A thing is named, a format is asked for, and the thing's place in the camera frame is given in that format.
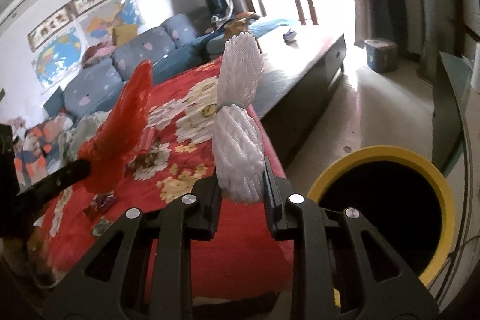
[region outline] blanket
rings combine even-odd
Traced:
[[[104,220],[113,222],[131,207],[144,212],[163,208],[189,193],[197,179],[212,175],[220,64],[219,59],[153,88],[148,125],[155,127],[154,141],[148,153],[129,164],[115,189],[118,201]],[[248,112],[261,130],[274,174],[284,177],[260,121],[251,107]],[[91,200],[92,194],[78,183],[73,192],[53,200],[45,213],[42,229],[52,267],[68,271],[95,242],[91,233],[100,216],[91,221],[83,213]],[[214,240],[191,245],[193,297],[240,300],[282,291],[291,283],[292,265],[293,245],[270,237],[262,203],[241,205],[224,199]]]

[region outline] small box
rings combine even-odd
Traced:
[[[397,44],[386,39],[365,40],[367,64],[375,72],[382,74],[398,68]]]

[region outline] map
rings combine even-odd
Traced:
[[[109,2],[81,22],[90,46],[111,40],[113,28],[131,24],[143,25],[135,0]]]
[[[76,69],[81,58],[82,43],[72,28],[47,44],[33,66],[42,86],[49,88]]]

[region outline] paper towel roll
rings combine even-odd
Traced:
[[[477,50],[475,51],[475,64],[473,65],[473,75],[470,84],[477,93],[480,93],[480,43],[477,43]]]

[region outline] yellow pillow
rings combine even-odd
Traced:
[[[124,45],[128,43],[128,41],[134,39],[136,36],[138,36],[137,24],[117,26],[113,28],[113,34],[112,34],[113,45],[115,46]]]

